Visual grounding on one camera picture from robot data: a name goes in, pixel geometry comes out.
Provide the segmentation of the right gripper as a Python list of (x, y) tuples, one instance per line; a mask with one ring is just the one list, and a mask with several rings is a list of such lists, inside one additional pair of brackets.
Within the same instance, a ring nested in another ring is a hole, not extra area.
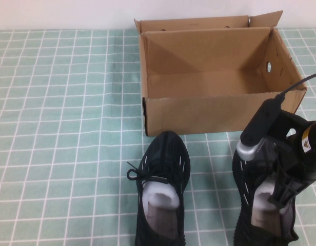
[(284, 138), (276, 140), (276, 177), (268, 201), (281, 210), (294, 197), (312, 184), (312, 143), (309, 138)]

